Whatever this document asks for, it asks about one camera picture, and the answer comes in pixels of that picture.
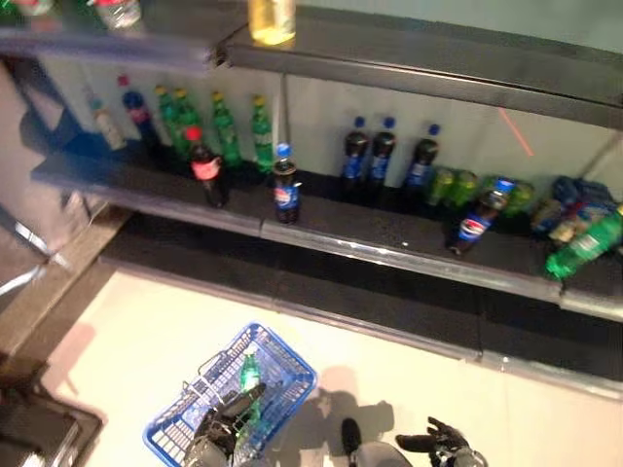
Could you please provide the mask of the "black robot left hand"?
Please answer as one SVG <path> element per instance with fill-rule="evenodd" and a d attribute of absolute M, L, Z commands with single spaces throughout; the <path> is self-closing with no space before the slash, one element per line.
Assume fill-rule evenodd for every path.
<path fill-rule="evenodd" d="M 251 407 L 260 400 L 267 384 L 249 390 L 230 391 L 209 409 L 186 449 L 185 466 L 227 466 L 238 442 L 238 433 L 251 418 Z"/>

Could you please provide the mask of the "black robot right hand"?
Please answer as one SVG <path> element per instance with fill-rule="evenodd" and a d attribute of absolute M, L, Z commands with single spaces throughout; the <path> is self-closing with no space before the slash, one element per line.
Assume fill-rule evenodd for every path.
<path fill-rule="evenodd" d="M 423 435 L 397 435 L 396 444 L 405 451 L 425 453 L 432 466 L 474 466 L 478 461 L 463 435 L 454 427 L 429 416 Z"/>

